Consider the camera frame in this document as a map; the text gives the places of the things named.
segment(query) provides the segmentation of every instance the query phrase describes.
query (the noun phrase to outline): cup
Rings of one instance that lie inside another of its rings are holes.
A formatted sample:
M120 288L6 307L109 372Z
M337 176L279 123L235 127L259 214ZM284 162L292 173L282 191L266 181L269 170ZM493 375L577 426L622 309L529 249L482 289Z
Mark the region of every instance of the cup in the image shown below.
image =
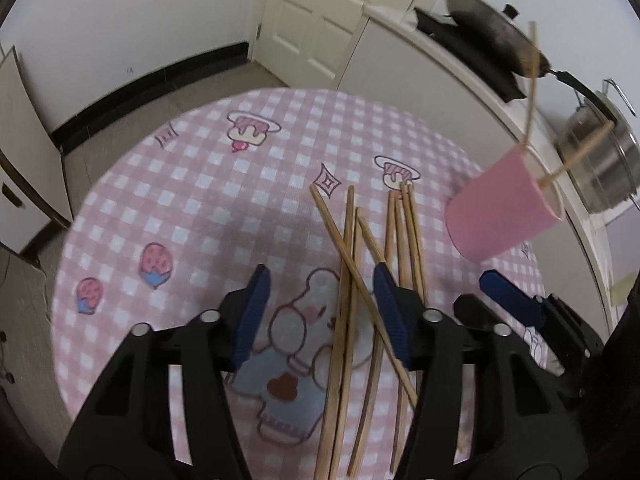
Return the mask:
M545 174L532 147L516 144L453 197L445 209L445 224L460 254L480 263L561 221L564 204L558 184L554 181L545 189L538 185Z

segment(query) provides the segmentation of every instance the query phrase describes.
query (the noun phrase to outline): round table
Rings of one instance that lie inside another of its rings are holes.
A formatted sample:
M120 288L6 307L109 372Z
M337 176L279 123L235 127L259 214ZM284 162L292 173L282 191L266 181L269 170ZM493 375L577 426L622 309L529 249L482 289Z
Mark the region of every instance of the round table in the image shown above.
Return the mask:
M132 325L184 324L244 287L264 263L272 275L270 300L251 358L227 378L228 401L254 478L313 478L340 259L307 187L318 186L342 225L346 189L354 184L356 204L382 239L388 190L411 180L429 301L452 315L458 295L480 294L485 269L499 269L529 295L543 293L528 244L482 265L452 245L444 208L480 171L422 120L342 92L255 90L164 124L100 179L66 237L52 340L70 414L78 414ZM369 287L372 268L367 255L361 270ZM372 327L363 308L359 313L340 476L369 370ZM535 332L501 315L544 362L546 346ZM469 374L465 381L458 458L470 438ZM388 471L397 384L385 356L364 477ZM176 456L188 462L179 368L170 372L170 397Z

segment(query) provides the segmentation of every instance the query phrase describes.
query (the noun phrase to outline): baseboard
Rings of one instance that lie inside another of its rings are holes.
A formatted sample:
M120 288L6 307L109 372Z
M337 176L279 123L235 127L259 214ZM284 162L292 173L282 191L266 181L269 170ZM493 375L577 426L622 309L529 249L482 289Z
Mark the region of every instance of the baseboard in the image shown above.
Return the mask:
M88 106L51 133L64 155L136 108L204 77L248 62L245 41L179 61L144 75Z

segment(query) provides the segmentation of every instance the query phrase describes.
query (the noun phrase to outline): floor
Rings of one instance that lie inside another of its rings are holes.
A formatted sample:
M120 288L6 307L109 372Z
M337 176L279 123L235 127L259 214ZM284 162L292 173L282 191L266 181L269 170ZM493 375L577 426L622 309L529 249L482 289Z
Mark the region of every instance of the floor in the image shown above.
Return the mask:
M180 88L111 124L65 158L73 213L102 174L161 124L226 96L276 86L284 85L259 65L246 64ZM8 338L2 345L0 368L4 361L15 377L15 384L2 380L0 386L27 432L53 463L71 425L54 376L48 321L63 240L60 232L40 250L43 272L0 251L0 330Z

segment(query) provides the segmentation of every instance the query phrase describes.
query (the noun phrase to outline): blue gripper pad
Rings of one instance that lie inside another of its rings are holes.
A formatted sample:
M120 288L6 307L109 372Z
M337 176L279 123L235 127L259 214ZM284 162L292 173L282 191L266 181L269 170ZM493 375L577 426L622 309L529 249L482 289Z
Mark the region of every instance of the blue gripper pad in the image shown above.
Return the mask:
M246 307L236 326L235 349L231 355L231 362L236 368L244 363L251 353L255 335L258 333L262 314L271 293L271 273L264 265L256 267L245 291Z
M480 276L480 290L524 326L540 329L545 323L541 305L495 269Z
M378 302L380 316L385 322L394 354L405 367L408 367L411 361L409 333L394 297L397 287L386 264L377 264L373 270L373 294Z

